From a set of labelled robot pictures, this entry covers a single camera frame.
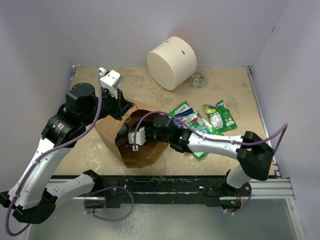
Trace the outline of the red snack packet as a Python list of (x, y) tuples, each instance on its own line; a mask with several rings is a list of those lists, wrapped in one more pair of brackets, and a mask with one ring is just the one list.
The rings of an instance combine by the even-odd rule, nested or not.
[(131, 150), (132, 150), (132, 149), (133, 149), (133, 145), (132, 145), (132, 144), (124, 144), (124, 145), (123, 145), (123, 149), (124, 149), (124, 150), (128, 150), (128, 149), (131, 149)]

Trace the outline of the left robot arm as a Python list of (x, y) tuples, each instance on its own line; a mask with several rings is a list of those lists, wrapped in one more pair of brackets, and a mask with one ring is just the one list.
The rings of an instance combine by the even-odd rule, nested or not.
[(120, 89), (111, 94), (109, 89), (100, 87), (96, 95), (93, 85), (75, 84), (66, 93), (65, 103), (48, 120), (20, 180), (11, 190), (1, 192), (0, 203), (8, 209), (8, 215), (20, 223), (40, 224), (74, 197), (101, 194), (104, 180), (93, 170), (56, 186), (48, 186), (48, 182), (63, 158), (98, 120), (111, 116), (120, 121), (133, 106)]

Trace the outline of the teal snack packet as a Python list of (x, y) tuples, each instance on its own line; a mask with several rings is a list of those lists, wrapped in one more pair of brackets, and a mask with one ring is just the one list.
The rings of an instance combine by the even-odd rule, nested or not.
[(214, 133), (213, 127), (209, 126), (209, 124), (205, 122), (204, 118), (200, 115), (199, 111), (188, 114), (186, 116), (182, 116), (179, 119), (195, 131), (204, 134)]

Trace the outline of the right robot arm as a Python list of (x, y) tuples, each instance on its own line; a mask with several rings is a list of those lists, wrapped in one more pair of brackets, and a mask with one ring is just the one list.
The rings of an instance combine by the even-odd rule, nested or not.
[(207, 134), (192, 128), (179, 128), (165, 115), (157, 116), (145, 129), (147, 141), (169, 144), (179, 153), (206, 152), (237, 160), (222, 183), (228, 196), (235, 195), (250, 180), (266, 181), (274, 156), (274, 150), (256, 133), (246, 131), (240, 136)]

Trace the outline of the large green chips bag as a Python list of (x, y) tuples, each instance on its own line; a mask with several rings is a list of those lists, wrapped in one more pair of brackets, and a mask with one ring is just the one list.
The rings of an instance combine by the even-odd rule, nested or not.
[[(184, 102), (182, 102), (180, 105), (178, 105), (176, 108), (174, 108), (174, 109), (170, 112), (170, 114), (173, 115), (173, 116), (175, 116), (175, 115), (177, 115), (177, 114), (179, 114), (179, 113), (182, 113), (182, 112), (186, 111), (186, 110), (189, 109), (189, 108), (191, 108), (191, 107), (189, 106), (188, 102), (187, 102), (187, 101), (184, 101)], [(208, 121), (206, 121), (205, 119), (204, 119), (204, 121), (205, 121), (207, 124), (209, 124), (210, 127), (213, 127), (213, 126), (212, 126)], [(220, 133), (220, 132), (219, 132), (217, 129), (215, 129), (214, 127), (213, 127), (213, 130), (214, 130), (213, 134), (209, 134), (209, 135), (223, 136), (223, 134)]]

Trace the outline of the brown paper bag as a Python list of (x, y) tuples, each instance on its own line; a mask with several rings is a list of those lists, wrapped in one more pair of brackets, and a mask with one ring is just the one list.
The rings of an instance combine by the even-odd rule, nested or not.
[(150, 105), (135, 101), (134, 107), (126, 113), (121, 121), (115, 120), (111, 116), (98, 121), (95, 125), (95, 130), (108, 148), (108, 154), (103, 157), (102, 161), (108, 164), (107, 170), (110, 170), (111, 166), (117, 166), (119, 175), (141, 174), (158, 175), (160, 178), (164, 177), (166, 161), (163, 153), (168, 147), (167, 143), (153, 141), (147, 145), (139, 146), (138, 151), (124, 149), (123, 145), (118, 147), (115, 144), (116, 135), (124, 123), (133, 132), (133, 125), (141, 117), (155, 110)]

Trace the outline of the small yellow green snack packet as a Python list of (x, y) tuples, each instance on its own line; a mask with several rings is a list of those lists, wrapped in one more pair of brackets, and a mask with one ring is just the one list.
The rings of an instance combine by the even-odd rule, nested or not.
[(208, 115), (208, 118), (210, 120), (211, 125), (215, 129), (222, 128), (224, 126), (223, 120), (222, 120), (220, 113), (218, 112), (217, 107), (214, 105), (209, 105), (209, 104), (204, 104), (203, 107), (204, 107), (206, 114)]

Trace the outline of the blue salt vinegar chips bag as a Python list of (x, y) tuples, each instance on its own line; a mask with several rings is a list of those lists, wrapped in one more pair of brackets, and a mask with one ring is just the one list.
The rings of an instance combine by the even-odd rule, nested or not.
[(193, 110), (192, 107), (189, 108), (189, 109), (187, 109), (187, 110), (185, 110), (185, 111), (183, 111), (183, 112), (181, 112), (181, 113), (178, 113), (178, 114), (175, 115), (175, 117), (176, 117), (177, 119), (179, 119), (179, 120), (173, 119), (173, 123), (174, 123), (179, 129), (180, 129), (180, 128), (183, 128), (184, 125), (183, 125), (181, 122), (186, 123), (187, 120), (188, 120), (188, 118), (189, 118), (189, 115), (194, 114), (194, 113), (195, 113), (195, 111)]

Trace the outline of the dark blue snack bag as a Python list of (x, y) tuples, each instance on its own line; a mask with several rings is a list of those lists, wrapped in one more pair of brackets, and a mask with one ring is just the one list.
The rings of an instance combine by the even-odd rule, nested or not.
[(123, 146), (128, 142), (128, 134), (129, 134), (129, 127), (126, 123), (124, 123), (115, 138), (115, 145), (117, 147)]

